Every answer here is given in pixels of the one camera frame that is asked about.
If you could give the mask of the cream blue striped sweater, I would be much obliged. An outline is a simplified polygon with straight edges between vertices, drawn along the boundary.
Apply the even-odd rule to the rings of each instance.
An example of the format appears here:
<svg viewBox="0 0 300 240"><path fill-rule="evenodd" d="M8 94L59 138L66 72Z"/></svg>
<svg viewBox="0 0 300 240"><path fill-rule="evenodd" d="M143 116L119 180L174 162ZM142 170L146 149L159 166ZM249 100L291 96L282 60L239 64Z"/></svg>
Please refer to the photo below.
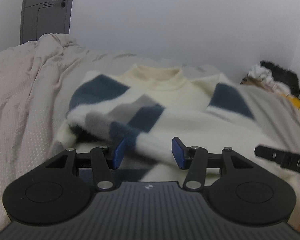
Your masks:
<svg viewBox="0 0 300 240"><path fill-rule="evenodd" d="M254 155L262 144L300 153L300 111L279 94L234 85L223 74L189 80L180 68L135 65L120 76L89 71L72 94L52 153L74 146L80 135L108 144L124 137L127 168L151 169L142 181L183 181L172 139L220 152L235 151L288 182L296 192L290 223L300 224L300 174Z"/></svg>

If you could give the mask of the black clothes pile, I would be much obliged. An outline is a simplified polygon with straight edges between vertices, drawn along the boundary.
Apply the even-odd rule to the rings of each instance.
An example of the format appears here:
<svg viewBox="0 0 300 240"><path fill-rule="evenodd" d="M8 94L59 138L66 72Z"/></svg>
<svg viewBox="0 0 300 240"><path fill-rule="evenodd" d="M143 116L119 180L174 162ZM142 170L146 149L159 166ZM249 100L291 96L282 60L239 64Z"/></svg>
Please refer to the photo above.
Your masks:
<svg viewBox="0 0 300 240"><path fill-rule="evenodd" d="M297 75L285 68L270 61L261 61L260 66L271 71L274 81L281 82L290 88L291 94L297 98L300 95L299 79Z"/></svg>

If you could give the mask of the grey bedroom door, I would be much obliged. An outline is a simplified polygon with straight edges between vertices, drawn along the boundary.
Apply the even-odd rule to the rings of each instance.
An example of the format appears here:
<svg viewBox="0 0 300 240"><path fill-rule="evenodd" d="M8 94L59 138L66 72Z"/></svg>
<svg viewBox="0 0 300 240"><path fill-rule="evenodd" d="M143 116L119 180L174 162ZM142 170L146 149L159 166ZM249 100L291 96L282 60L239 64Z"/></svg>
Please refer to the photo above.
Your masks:
<svg viewBox="0 0 300 240"><path fill-rule="evenodd" d="M23 0L20 21L20 42L36 41L44 34L69 34L73 0Z"/></svg>

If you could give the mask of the yellow cloth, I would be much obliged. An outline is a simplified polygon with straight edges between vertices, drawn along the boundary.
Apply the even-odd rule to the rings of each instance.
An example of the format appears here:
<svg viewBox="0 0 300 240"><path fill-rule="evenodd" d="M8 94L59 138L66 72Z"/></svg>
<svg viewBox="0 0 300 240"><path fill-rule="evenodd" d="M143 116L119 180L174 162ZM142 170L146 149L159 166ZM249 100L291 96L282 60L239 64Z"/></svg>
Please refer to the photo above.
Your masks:
<svg viewBox="0 0 300 240"><path fill-rule="evenodd" d="M286 98L289 102L292 103L292 105L300 111L300 99L296 98L293 95L282 95L284 98Z"/></svg>

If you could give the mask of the white crumpled cloth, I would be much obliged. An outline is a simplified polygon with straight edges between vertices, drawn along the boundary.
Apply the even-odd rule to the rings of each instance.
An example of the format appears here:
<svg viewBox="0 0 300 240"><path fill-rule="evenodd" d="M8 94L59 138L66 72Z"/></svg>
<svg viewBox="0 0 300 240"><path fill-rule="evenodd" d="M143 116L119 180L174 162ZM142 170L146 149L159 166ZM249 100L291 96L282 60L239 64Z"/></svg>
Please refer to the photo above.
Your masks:
<svg viewBox="0 0 300 240"><path fill-rule="evenodd" d="M290 88L286 84L280 81L275 81L272 76L272 71L260 66L259 64L250 68L245 79L258 87L273 93L279 93L285 96L291 94Z"/></svg>

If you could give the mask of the grey bed sheet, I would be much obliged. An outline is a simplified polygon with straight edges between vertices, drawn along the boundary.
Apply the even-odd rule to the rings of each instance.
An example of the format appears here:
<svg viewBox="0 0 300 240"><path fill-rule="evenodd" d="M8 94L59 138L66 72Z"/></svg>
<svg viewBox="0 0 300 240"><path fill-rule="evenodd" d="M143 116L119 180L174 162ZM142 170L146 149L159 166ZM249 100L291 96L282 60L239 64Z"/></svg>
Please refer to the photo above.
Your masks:
<svg viewBox="0 0 300 240"><path fill-rule="evenodd" d="M155 61L130 54L89 51L65 34L44 35L38 41L0 52L0 231L10 222L2 204L4 190L56 155L51 151L54 139L85 74L97 71L120 76L135 65L162 68ZM205 67L174 68L180 68L189 80L212 76L207 75ZM80 135L72 147L84 152L102 144L109 145ZM142 181L151 169L138 159L127 168L127 161L126 154L124 178Z"/></svg>

